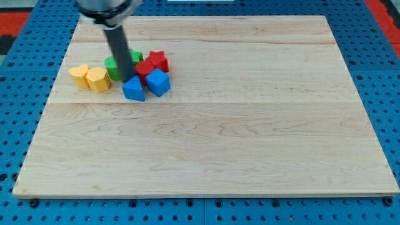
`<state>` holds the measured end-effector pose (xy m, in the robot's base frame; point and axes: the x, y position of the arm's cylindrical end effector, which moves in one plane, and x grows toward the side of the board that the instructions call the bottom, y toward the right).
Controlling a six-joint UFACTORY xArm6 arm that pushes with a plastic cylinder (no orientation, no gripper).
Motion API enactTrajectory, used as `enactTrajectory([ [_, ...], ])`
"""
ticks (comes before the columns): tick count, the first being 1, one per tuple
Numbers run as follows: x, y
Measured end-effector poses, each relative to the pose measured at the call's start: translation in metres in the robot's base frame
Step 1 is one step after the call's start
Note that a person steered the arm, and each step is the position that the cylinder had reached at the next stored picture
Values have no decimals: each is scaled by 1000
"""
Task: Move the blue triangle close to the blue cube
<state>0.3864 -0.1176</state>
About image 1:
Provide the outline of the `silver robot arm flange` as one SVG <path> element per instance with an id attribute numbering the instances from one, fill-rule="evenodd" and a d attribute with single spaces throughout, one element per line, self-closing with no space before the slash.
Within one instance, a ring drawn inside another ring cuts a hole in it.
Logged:
<path id="1" fill-rule="evenodd" d="M 76 6 L 85 21 L 104 29 L 119 27 L 143 0 L 76 0 Z"/>

